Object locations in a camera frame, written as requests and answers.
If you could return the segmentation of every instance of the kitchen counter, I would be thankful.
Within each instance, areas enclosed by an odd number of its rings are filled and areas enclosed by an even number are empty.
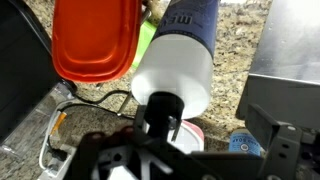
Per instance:
[[[54,1],[25,1],[51,36]],[[271,4],[270,0],[223,3],[227,1],[231,0],[222,1],[219,9],[211,104],[202,116],[190,120],[202,128],[207,151],[225,151],[230,133],[244,127],[243,121],[237,120],[234,114]],[[167,4],[168,0],[150,0],[148,6],[153,16],[149,21],[157,25]],[[129,90],[133,73],[131,69],[122,78],[105,83],[99,90],[94,84],[77,83],[78,93],[84,98],[96,100],[114,89]],[[103,106],[117,110],[124,98],[114,96],[104,102]],[[131,102],[125,113],[134,114],[136,107],[137,104]],[[55,138],[59,141],[53,141],[53,144],[57,147],[62,143],[77,145],[86,132],[103,131],[111,134],[126,124],[130,122],[100,110],[73,108],[69,110]],[[36,179],[41,173],[38,154],[42,141],[43,136],[37,138],[22,159],[0,154],[0,179]]]

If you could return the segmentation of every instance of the small container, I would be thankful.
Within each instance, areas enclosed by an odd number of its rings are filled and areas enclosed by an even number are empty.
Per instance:
[[[231,134],[229,144],[230,152],[245,152],[260,156],[260,150],[260,144],[247,129],[238,129]]]
[[[173,133],[174,130],[169,131],[168,143],[178,148],[183,153],[189,154],[192,151],[204,150],[204,135],[198,126],[183,120],[179,129],[179,134],[174,142],[171,141]]]
[[[121,77],[133,62],[140,21],[141,0],[57,0],[52,30],[56,71],[87,83]]]

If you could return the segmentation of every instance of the orange plastic lid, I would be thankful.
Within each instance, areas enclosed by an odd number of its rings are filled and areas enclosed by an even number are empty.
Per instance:
[[[63,78],[97,83],[121,77],[134,59],[141,0],[56,0],[52,53]]]

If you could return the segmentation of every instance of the white bottle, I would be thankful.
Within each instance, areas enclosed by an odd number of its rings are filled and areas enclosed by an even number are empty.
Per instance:
[[[210,102],[217,0],[171,1],[131,82],[146,105],[154,92],[184,102],[182,119],[202,114]]]

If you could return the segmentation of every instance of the white cylinder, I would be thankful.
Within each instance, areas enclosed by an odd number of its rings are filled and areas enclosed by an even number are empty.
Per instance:
[[[154,39],[132,79],[134,97],[146,105],[154,92],[170,92],[185,105],[182,119],[202,114],[210,102],[212,56],[197,40],[179,34]]]

